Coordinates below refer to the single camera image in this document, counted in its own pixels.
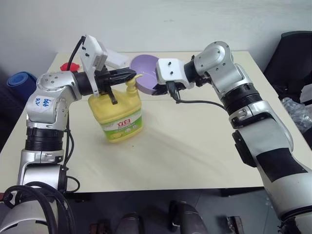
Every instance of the white sticker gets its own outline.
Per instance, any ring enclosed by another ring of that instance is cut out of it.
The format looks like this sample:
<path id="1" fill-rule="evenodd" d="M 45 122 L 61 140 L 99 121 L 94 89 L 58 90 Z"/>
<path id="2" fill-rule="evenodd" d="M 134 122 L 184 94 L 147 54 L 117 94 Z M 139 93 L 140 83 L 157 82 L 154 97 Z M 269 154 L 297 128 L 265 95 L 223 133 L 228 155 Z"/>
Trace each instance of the white sticker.
<path id="1" fill-rule="evenodd" d="M 54 106 L 54 97 L 36 96 L 34 105 L 37 112 L 45 112 Z"/>

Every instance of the purple plate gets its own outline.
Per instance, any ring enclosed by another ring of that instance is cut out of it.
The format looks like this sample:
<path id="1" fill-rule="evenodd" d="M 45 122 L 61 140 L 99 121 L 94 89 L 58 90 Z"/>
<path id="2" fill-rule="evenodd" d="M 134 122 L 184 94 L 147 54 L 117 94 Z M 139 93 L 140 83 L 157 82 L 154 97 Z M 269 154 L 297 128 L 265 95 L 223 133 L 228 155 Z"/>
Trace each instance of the purple plate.
<path id="1" fill-rule="evenodd" d="M 141 92 L 151 95 L 157 85 L 156 63 L 158 58 L 152 55 L 136 56 L 130 63 L 130 69 L 143 76 L 136 79 L 136 87 Z"/>

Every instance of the black wire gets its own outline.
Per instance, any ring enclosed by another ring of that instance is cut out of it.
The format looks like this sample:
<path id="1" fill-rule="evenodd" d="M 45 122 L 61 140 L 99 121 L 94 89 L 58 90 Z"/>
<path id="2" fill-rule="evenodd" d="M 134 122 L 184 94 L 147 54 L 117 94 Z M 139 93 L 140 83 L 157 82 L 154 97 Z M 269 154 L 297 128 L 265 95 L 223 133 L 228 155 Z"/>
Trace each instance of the black wire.
<path id="1" fill-rule="evenodd" d="M 75 56 L 75 54 L 77 53 L 77 51 L 78 51 L 79 47 L 81 46 L 81 44 L 84 43 L 85 39 L 86 39 L 86 37 L 85 37 L 85 36 L 82 36 L 82 37 L 80 38 L 80 40 L 78 41 L 77 45 L 75 46 L 75 48 L 74 48 L 72 54 L 70 55 L 70 58 L 69 58 L 69 61 L 68 61 L 68 64 L 67 64 L 67 71 L 70 70 L 70 66 L 71 66 L 71 64 L 72 64 L 72 62 L 73 62 L 74 56 Z M 71 150 L 70 150 L 70 152 L 69 152 L 69 154 L 68 154 L 68 150 L 69 150 L 69 139 L 70 139 L 70 141 L 71 141 Z M 75 144 L 74 144 L 74 138 L 73 138 L 73 135 L 72 135 L 72 133 L 71 133 L 71 131 L 70 131 L 70 128 L 69 128 L 69 111 L 68 111 L 68 114 L 67 114 L 67 123 L 66 123 L 66 150 L 65 150 L 65 159 L 64 159 L 64 164 L 63 164 L 64 167 L 66 167 L 66 165 L 67 165 L 69 159 L 71 158 L 71 156 L 72 156 L 72 154 L 73 154 L 74 146 L 75 146 Z M 68 191 L 68 193 L 74 193 L 74 192 L 76 192 L 76 191 L 80 188 L 80 182 L 79 182 L 76 178 L 74 178 L 74 177 L 72 177 L 72 176 L 68 176 L 68 178 L 71 178 L 71 179 L 73 179 L 73 180 L 75 180 L 75 181 L 77 182 L 77 185 L 78 185 L 77 189 L 72 190 L 72 191 Z"/>
<path id="2" fill-rule="evenodd" d="M 38 186 L 52 193 L 52 196 L 57 200 L 57 202 L 61 205 L 63 212 L 65 213 L 65 217 L 67 219 L 67 228 L 69 229 L 70 234 L 76 234 L 76 225 L 73 211 L 68 204 L 66 198 L 55 188 L 52 186 L 42 183 L 39 181 L 33 181 L 26 184 L 27 186 Z"/>
<path id="3" fill-rule="evenodd" d="M 58 233 L 57 222 L 56 222 L 52 207 L 49 204 L 47 198 L 39 190 L 36 190 L 32 187 L 28 187 L 25 185 L 15 185 L 15 186 L 8 188 L 4 192 L 3 201 L 10 208 L 14 207 L 14 205 L 10 202 L 10 200 L 12 199 L 11 193 L 13 191 L 23 191 L 34 196 L 35 199 L 39 202 L 40 206 L 42 207 L 42 210 L 43 210 L 46 222 L 47 222 L 49 234 Z"/>
<path id="4" fill-rule="evenodd" d="M 80 189 L 80 182 L 79 182 L 79 180 L 77 180 L 75 177 L 69 176 L 69 175 L 67 175 L 66 177 L 69 178 L 69 179 L 74 180 L 74 181 L 77 183 L 77 188 L 76 188 L 76 189 L 74 189 L 74 190 L 72 190 L 72 191 L 67 191 L 66 193 L 72 194 L 72 193 L 74 193 L 74 192 L 77 192 L 77 191 Z"/>
<path id="5" fill-rule="evenodd" d="M 15 194 L 15 206 L 20 204 L 21 197 L 22 197 L 22 193 L 21 192 L 17 192 Z"/>
<path id="6" fill-rule="evenodd" d="M 177 103 L 207 103 L 207 104 L 212 104 L 212 105 L 216 105 L 220 108 L 222 108 L 224 110 L 224 107 L 219 104 L 219 103 L 216 103 L 216 102 L 213 102 L 213 101 L 204 101 L 204 100 L 192 100 L 192 101 L 186 101 L 186 100 L 181 100 L 181 99 L 177 99 L 175 97 L 172 97 L 175 101 L 177 101 Z"/>
<path id="7" fill-rule="evenodd" d="M 75 146 L 74 138 L 73 138 L 73 135 L 72 135 L 71 131 L 70 130 L 67 130 L 67 131 L 68 131 L 67 135 L 69 136 L 70 141 L 71 141 L 71 149 L 70 149 L 70 152 L 69 152 L 68 156 L 65 157 L 64 166 L 66 166 L 66 164 L 68 163 L 70 157 L 72 156 L 73 151 L 74 151 L 74 146 Z"/>
<path id="8" fill-rule="evenodd" d="M 75 56 L 75 54 L 77 53 L 77 51 L 78 51 L 80 45 L 81 45 L 82 43 L 84 43 L 84 40 L 85 40 L 85 39 L 86 39 L 86 37 L 85 37 L 85 36 L 82 36 L 82 37 L 80 38 L 80 40 L 78 41 L 76 47 L 74 48 L 74 50 L 73 50 L 73 52 L 72 52 L 72 54 L 71 54 L 71 56 L 70 56 L 70 58 L 69 58 L 68 64 L 67 64 L 67 69 L 66 69 L 67 71 L 70 70 L 70 65 L 72 65 L 74 56 Z"/>
<path id="9" fill-rule="evenodd" d="M 223 110 L 224 107 L 216 102 L 213 101 L 203 101 L 203 100 L 181 100 L 180 99 L 180 93 L 176 88 L 176 84 L 173 81 L 166 82 L 167 90 L 169 91 L 171 97 L 177 102 L 177 103 L 207 103 L 207 104 L 212 104 L 215 106 L 218 106 L 222 108 Z"/>

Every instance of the table surface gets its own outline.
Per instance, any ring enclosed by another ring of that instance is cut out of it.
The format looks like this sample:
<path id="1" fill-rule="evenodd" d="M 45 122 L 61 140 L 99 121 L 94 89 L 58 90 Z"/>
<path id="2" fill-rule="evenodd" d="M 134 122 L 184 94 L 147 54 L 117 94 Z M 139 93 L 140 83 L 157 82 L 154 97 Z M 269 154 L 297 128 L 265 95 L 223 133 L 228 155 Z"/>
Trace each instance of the table surface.
<path id="1" fill-rule="evenodd" d="M 148 53 L 159 58 L 188 61 L 199 52 Z M 125 53 L 130 59 L 144 53 Z M 276 92 L 246 51 L 233 52 L 263 99 L 269 101 L 292 134 L 293 155 L 312 168 L 312 153 Z M 49 71 L 59 67 L 69 54 L 57 54 Z M 78 56 L 74 62 L 81 64 Z M 114 86 L 125 90 L 125 85 Z M 182 99 L 219 102 L 210 85 L 184 90 Z M 140 93 L 144 129 L 120 143 L 109 143 L 88 106 L 87 98 L 70 106 L 70 125 L 75 149 L 68 175 L 81 183 L 79 192 L 160 189 L 234 188 L 262 186 L 257 169 L 245 165 L 232 139 L 227 113 L 207 104 L 175 104 L 168 96 Z M 20 116 L 0 154 L 0 192 L 15 185 L 20 151 L 26 139 L 26 112 Z M 69 182 L 68 189 L 75 188 Z"/>

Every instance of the black chair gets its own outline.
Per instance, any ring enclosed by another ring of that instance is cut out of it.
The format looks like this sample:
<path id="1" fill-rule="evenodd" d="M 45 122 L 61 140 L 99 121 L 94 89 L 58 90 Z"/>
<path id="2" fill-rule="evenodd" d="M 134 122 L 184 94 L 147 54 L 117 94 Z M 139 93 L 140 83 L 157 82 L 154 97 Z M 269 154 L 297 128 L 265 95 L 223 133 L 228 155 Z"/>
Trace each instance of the black chair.
<path id="1" fill-rule="evenodd" d="M 312 83 L 311 71 L 312 32 L 296 31 L 282 34 L 264 76 L 280 99 L 289 97 L 300 103 L 302 88 Z"/>

